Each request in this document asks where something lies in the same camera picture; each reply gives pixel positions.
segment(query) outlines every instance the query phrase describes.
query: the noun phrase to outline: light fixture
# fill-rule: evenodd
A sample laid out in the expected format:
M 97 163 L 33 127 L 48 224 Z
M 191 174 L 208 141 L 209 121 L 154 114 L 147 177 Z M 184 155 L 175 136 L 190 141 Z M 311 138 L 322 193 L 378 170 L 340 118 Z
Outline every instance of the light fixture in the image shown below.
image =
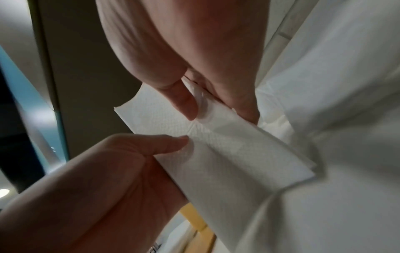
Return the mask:
M 10 190 L 8 189 L 0 189 L 0 198 L 6 196 L 9 192 Z

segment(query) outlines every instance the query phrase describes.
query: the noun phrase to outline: hand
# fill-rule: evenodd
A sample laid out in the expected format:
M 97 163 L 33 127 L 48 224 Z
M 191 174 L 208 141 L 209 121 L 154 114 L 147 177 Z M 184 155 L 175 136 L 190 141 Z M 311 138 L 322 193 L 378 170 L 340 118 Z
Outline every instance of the hand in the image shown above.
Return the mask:
M 189 120 L 195 99 L 183 75 L 242 118 L 257 123 L 255 77 L 268 0 L 96 0 L 105 34 L 122 64 Z
M 148 252 L 186 198 L 153 158 L 188 137 L 116 135 L 0 213 L 0 252 Z

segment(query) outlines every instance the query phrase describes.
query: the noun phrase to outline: ceiling light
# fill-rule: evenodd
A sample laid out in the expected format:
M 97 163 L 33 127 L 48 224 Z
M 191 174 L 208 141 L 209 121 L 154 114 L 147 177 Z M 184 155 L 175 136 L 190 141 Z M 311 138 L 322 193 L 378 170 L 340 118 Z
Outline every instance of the ceiling light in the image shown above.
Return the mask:
M 10 190 L 8 189 L 0 189 L 0 198 L 6 196 L 9 192 Z

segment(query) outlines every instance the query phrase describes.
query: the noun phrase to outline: white paper napkin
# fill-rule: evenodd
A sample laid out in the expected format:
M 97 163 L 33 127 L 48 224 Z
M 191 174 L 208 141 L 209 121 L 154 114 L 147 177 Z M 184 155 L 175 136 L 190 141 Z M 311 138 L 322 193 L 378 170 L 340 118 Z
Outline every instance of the white paper napkin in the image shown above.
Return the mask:
M 275 191 L 313 176 L 313 162 L 183 80 L 199 105 L 190 122 L 144 84 L 115 111 L 134 133 L 189 135 L 191 142 L 156 159 L 217 237 L 234 252 L 261 204 Z

